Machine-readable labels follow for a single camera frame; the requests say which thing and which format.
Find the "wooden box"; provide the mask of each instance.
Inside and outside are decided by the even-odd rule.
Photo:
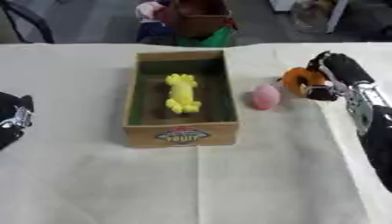
[[[180,37],[208,37],[231,17],[223,0],[173,0],[169,6],[173,27]]]
[[[233,144],[238,119],[223,51],[140,53],[122,120],[132,147]],[[198,82],[199,113],[177,115],[165,106],[170,74]]]

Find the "white tablecloth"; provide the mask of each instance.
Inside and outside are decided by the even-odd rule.
[[[131,149],[121,117],[151,45],[2,45],[0,90],[33,95],[34,125],[0,153],[0,223],[392,223],[344,102],[243,101],[324,50],[356,58],[392,95],[392,45],[226,49],[241,127],[233,146]]]

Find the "yellow plush toy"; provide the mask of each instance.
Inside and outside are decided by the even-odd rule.
[[[200,111],[201,102],[193,101],[193,88],[198,86],[193,75],[174,73],[166,77],[166,84],[171,86],[167,108],[176,114]]]

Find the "orange toy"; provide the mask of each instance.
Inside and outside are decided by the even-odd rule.
[[[322,73],[311,72],[303,67],[295,67],[287,71],[283,78],[283,86],[299,97],[306,97],[306,87],[325,85],[326,78]]]

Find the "pink ball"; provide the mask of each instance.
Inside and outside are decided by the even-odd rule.
[[[253,103],[258,109],[271,109],[280,102],[280,92],[269,84],[258,86],[252,97]]]

